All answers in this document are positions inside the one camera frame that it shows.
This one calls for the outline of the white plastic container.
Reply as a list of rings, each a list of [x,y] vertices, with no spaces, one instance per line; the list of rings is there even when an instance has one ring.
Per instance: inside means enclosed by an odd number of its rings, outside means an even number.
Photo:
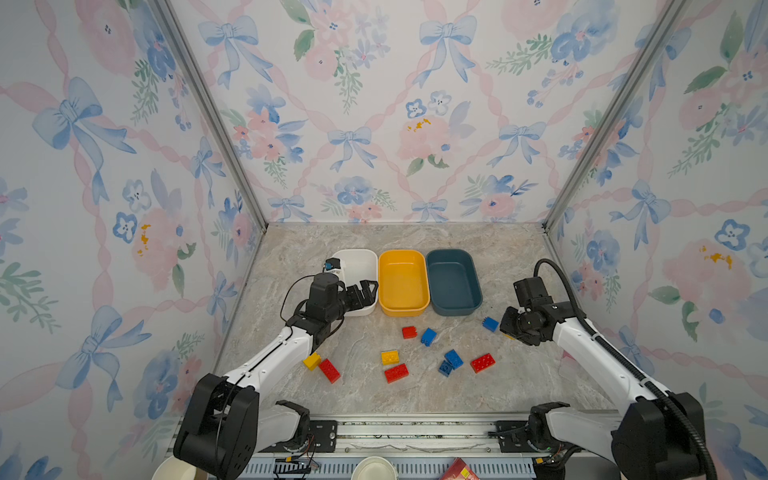
[[[331,257],[337,257],[342,260],[342,269],[329,273],[337,275],[346,287],[350,284],[359,283],[361,280],[375,280],[378,282],[378,256],[373,251],[367,249],[344,249],[335,252]],[[378,294],[375,298],[375,306],[377,302]],[[345,316],[367,316],[373,312],[375,306],[371,312],[347,312]]]

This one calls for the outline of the yellow plastic container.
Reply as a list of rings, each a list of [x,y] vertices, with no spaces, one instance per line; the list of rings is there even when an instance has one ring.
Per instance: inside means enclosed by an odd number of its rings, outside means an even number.
[[[390,317],[415,317],[430,305],[426,259],[417,250],[389,250],[379,258],[379,304]]]

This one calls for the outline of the blue lego brick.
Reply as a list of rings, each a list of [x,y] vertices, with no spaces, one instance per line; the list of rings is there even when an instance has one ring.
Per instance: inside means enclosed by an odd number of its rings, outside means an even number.
[[[499,328],[499,322],[491,317],[485,317],[482,326],[491,332],[496,332]]]
[[[420,342],[424,346],[431,346],[437,338],[437,332],[431,328],[427,328],[421,335]]]
[[[462,358],[454,349],[445,354],[445,360],[450,364],[452,369],[458,369],[464,364]]]

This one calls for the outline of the dark teal plastic container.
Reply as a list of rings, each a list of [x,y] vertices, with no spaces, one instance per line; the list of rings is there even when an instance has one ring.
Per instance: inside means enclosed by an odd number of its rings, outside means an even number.
[[[426,256],[433,310],[440,316],[468,316],[483,303],[472,256],[461,249],[437,249]]]

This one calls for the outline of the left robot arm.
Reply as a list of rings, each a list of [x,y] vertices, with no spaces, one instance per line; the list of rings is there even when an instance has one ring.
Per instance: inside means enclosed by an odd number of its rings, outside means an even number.
[[[217,479],[240,476],[253,454],[281,446],[299,450],[310,438],[310,412],[290,401],[262,406],[263,397],[343,324],[345,315],[370,307],[379,284],[346,285],[335,273],[312,277],[275,339],[242,366],[203,376],[193,389],[173,456]]]

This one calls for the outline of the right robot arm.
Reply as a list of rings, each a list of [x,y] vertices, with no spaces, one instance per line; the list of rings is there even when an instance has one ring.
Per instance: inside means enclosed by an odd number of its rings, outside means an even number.
[[[531,408],[525,427],[535,449],[576,448],[611,461],[626,479],[715,479],[703,407],[657,383],[602,336],[572,302],[555,302],[544,281],[515,282],[518,304],[500,330],[527,346],[556,343],[599,384],[614,414],[588,414],[565,402]]]

